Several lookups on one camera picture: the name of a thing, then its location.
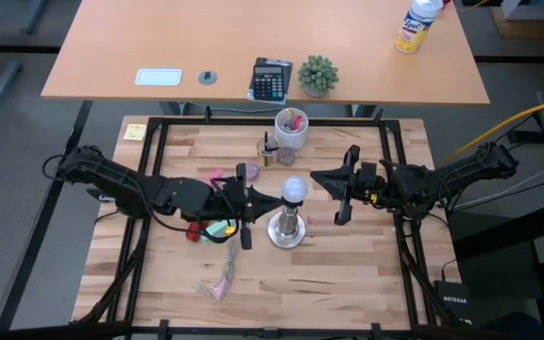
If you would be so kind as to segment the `black Netgear box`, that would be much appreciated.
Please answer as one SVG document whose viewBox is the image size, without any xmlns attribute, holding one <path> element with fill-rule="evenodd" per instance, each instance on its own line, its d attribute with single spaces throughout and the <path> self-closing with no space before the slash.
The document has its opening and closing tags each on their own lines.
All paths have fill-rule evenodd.
<svg viewBox="0 0 544 340">
<path fill-rule="evenodd" d="M 461 321 L 471 325 L 469 310 L 469 288 L 463 283 L 436 280 L 435 289 L 445 305 Z"/>
</svg>

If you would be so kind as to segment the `black metal rig frame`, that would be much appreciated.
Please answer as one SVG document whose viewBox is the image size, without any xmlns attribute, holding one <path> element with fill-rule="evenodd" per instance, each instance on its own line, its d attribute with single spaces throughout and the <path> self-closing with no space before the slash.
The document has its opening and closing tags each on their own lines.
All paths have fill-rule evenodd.
<svg viewBox="0 0 544 340">
<path fill-rule="evenodd" d="M 167 129 L 161 174 L 204 179 L 220 168 L 233 173 L 239 162 L 256 161 L 256 142 L 268 132 L 274 137 L 272 117 L 217 117 L 209 123 L 178 118 Z M 309 176 L 311 171 L 337 168 L 351 145 L 361 147 L 360 161 L 377 162 L 384 155 L 380 131 L 370 119 L 311 118 L 306 144 L 292 166 L 274 165 L 260 170 L 254 188 L 280 196 L 290 176 L 304 177 L 308 194 L 299 213 L 306 223 L 305 240 L 292 249 L 274 246 L 268 238 L 270 218 L 280 209 L 258 218 L 251 227 L 252 249 L 240 250 L 229 292 L 216 300 L 197 292 L 211 285 L 224 269 L 224 245 L 194 243 L 160 226 L 147 228 L 145 260 L 121 289 L 115 320 L 132 317 L 136 327 L 171 327 L 370 331 L 379 323 L 383 331 L 409 331 L 413 322 L 430 324 L 431 300 L 425 297 L 414 274 L 405 286 L 408 267 L 399 260 L 394 217 L 389 212 L 352 200 L 351 221 L 333 224 L 339 202 Z M 127 218 L 120 213 L 98 222 L 93 231 L 81 279 L 73 320 L 85 316 L 102 298 L 114 279 Z M 440 219 L 421 222 L 420 236 L 406 239 L 410 252 L 425 258 L 430 281 L 440 280 L 441 267 L 454 259 L 451 234 Z"/>
</svg>

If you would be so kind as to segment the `yellow sticky note pad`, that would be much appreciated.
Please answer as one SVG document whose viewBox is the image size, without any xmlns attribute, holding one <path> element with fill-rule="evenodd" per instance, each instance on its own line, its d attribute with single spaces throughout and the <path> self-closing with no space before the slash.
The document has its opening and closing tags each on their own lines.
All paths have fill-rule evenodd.
<svg viewBox="0 0 544 340">
<path fill-rule="evenodd" d="M 146 132 L 146 124 L 128 124 L 123 139 L 126 141 L 142 141 Z"/>
</svg>

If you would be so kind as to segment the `yellow Lysol wipes canister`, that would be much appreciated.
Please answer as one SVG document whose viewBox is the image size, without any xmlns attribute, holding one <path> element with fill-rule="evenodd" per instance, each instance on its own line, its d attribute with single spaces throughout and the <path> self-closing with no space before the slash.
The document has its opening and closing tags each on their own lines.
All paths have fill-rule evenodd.
<svg viewBox="0 0 544 340">
<path fill-rule="evenodd" d="M 412 0 L 395 39 L 395 47 L 402 53 L 415 53 L 443 7 L 443 0 Z"/>
</svg>

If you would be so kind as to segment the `green succulent in pot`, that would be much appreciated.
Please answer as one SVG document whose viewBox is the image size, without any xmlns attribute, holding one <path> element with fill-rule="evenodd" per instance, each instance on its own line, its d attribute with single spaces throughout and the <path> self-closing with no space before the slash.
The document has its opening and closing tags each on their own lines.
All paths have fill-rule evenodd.
<svg viewBox="0 0 544 340">
<path fill-rule="evenodd" d="M 339 82 L 338 69 L 329 58 L 320 55 L 309 56 L 297 75 L 300 89 L 316 98 L 327 96 Z"/>
</svg>

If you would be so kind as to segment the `pink stapler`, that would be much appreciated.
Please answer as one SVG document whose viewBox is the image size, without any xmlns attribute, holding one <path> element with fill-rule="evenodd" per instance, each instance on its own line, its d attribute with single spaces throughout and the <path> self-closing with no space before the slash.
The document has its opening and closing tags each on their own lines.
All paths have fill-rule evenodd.
<svg viewBox="0 0 544 340">
<path fill-rule="evenodd" d="M 205 175 L 205 182 L 212 188 L 215 188 L 215 186 L 223 188 L 225 183 L 223 181 L 219 181 L 219 179 L 223 179 L 224 177 L 224 172 L 220 168 L 217 168 Z"/>
</svg>

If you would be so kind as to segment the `mint green stapler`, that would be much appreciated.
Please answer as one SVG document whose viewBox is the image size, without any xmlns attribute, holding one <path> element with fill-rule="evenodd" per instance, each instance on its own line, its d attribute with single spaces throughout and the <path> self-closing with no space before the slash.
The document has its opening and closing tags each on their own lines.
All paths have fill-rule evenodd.
<svg viewBox="0 0 544 340">
<path fill-rule="evenodd" d="M 201 236 L 201 241 L 205 244 L 214 243 L 220 244 L 226 242 L 231 235 L 236 231 L 236 226 L 233 221 L 221 220 L 212 222 L 205 231 L 209 234 Z"/>
</svg>

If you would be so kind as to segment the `black desk calculator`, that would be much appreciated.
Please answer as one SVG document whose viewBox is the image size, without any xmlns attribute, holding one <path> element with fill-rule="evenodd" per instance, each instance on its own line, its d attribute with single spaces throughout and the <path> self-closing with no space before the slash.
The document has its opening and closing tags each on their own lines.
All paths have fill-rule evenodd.
<svg viewBox="0 0 544 340">
<path fill-rule="evenodd" d="M 256 58 L 247 98 L 272 104 L 287 101 L 293 63 L 287 60 Z"/>
</svg>

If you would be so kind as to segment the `orange wooden desk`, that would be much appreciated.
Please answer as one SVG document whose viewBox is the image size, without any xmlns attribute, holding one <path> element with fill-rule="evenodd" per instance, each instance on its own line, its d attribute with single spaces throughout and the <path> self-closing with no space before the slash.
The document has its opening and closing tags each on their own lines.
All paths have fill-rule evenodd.
<svg viewBox="0 0 544 340">
<path fill-rule="evenodd" d="M 331 103 L 484 106 L 454 6 L 414 54 L 394 40 L 410 0 L 82 0 L 42 89 L 48 98 L 243 101 L 256 58 L 329 58 Z M 138 86 L 139 69 L 181 69 Z M 199 83 L 204 71 L 217 81 Z"/>
</svg>

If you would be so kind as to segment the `white textured pen cup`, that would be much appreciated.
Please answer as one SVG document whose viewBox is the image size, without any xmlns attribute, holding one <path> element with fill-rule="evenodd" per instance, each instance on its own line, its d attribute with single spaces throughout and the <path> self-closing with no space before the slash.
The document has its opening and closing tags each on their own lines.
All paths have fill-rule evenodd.
<svg viewBox="0 0 544 340">
<path fill-rule="evenodd" d="M 294 121 L 298 115 L 302 121 L 297 132 L 292 130 Z M 286 108 L 281 110 L 275 118 L 275 139 L 282 147 L 291 147 L 295 150 L 301 149 L 307 139 L 309 119 L 303 110 L 297 108 Z"/>
</svg>

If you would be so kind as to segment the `white round lightbulb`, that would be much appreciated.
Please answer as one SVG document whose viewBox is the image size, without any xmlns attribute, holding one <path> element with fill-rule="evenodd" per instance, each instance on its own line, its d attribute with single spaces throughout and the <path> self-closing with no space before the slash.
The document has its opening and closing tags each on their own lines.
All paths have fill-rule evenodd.
<svg viewBox="0 0 544 340">
<path fill-rule="evenodd" d="M 302 202 L 308 194 L 307 181 L 298 176 L 291 176 L 286 179 L 281 187 L 281 197 L 290 203 Z"/>
</svg>

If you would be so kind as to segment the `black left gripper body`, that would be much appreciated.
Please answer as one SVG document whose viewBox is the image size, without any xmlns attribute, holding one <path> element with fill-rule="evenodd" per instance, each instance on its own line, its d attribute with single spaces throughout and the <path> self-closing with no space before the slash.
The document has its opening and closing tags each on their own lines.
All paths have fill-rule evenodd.
<svg viewBox="0 0 544 340">
<path fill-rule="evenodd" d="M 242 250 L 251 250 L 251 226 L 245 216 L 245 208 L 248 203 L 246 175 L 246 165 L 244 163 L 238 163 L 236 165 L 236 174 L 234 177 L 213 177 L 210 179 L 210 184 L 222 197 L 228 207 L 229 214 L 236 222 L 237 231 L 240 232 Z"/>
</svg>

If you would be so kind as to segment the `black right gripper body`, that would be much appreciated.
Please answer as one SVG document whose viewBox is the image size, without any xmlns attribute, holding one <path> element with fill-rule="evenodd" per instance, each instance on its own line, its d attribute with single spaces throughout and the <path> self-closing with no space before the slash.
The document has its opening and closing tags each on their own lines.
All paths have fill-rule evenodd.
<svg viewBox="0 0 544 340">
<path fill-rule="evenodd" d="M 377 175 L 375 181 L 361 181 L 359 179 L 360 168 L 355 170 L 354 166 L 360 160 L 361 148 L 353 144 L 344 156 L 344 163 L 340 168 L 348 170 L 347 188 L 345 197 L 340 200 L 339 211 L 335 214 L 334 223 L 339 226 L 346 225 L 352 215 L 350 201 L 355 199 L 364 204 L 376 204 L 380 199 L 379 195 L 385 187 L 385 180 Z"/>
</svg>

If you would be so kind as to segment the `brushed silver lamp base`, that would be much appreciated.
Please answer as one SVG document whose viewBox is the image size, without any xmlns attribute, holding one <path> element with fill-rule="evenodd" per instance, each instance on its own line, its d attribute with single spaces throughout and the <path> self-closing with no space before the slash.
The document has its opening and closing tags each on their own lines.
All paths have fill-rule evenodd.
<svg viewBox="0 0 544 340">
<path fill-rule="evenodd" d="M 302 204 L 282 200 L 282 208 L 268 222 L 267 234 L 270 241 L 279 248 L 294 248 L 301 244 L 306 235 L 306 223 L 298 212 Z"/>
</svg>

